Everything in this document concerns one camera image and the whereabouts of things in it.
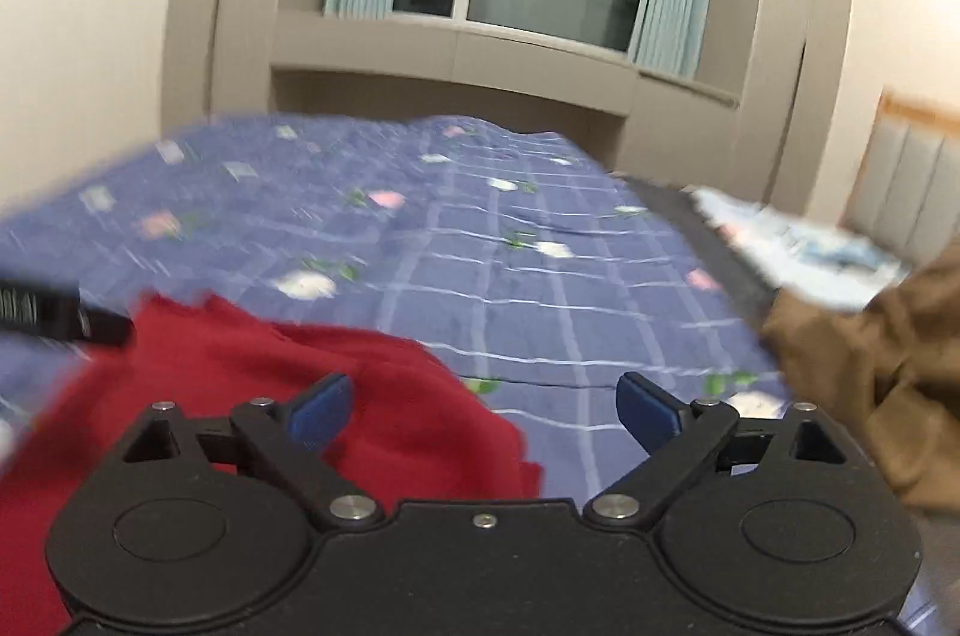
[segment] gray headboard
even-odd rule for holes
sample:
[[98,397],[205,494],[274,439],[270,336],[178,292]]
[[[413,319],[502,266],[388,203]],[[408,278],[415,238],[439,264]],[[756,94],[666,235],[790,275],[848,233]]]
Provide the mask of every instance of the gray headboard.
[[960,113],[884,93],[844,224],[913,264],[960,225]]

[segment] brown cloth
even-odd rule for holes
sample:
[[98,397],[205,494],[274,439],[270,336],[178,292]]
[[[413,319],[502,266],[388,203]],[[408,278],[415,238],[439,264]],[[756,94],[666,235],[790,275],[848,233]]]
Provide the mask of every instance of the brown cloth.
[[960,238],[860,313],[781,291],[761,334],[906,505],[960,512]]

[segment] metal screw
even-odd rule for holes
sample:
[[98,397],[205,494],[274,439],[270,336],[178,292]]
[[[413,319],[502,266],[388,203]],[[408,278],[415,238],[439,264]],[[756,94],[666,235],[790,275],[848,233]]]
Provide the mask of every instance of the metal screw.
[[338,520],[366,520],[374,511],[376,503],[365,495],[342,495],[330,502],[330,514]]
[[486,530],[496,525],[496,517],[493,514],[477,514],[473,517],[473,524]]
[[640,504],[629,495],[601,495],[593,502],[593,511],[608,520],[625,520],[640,511]]

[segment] blue bedsheet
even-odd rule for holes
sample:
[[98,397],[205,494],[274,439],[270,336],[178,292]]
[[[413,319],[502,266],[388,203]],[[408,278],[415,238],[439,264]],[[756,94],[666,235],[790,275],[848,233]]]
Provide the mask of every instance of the blue bedsheet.
[[[79,283],[93,304],[213,291],[419,340],[523,428],[544,495],[579,503],[643,457],[614,412],[625,370],[684,400],[753,380],[784,394],[698,267],[558,134],[460,117],[226,120],[0,229],[0,269]],[[19,433],[76,355],[0,347],[0,417]]]

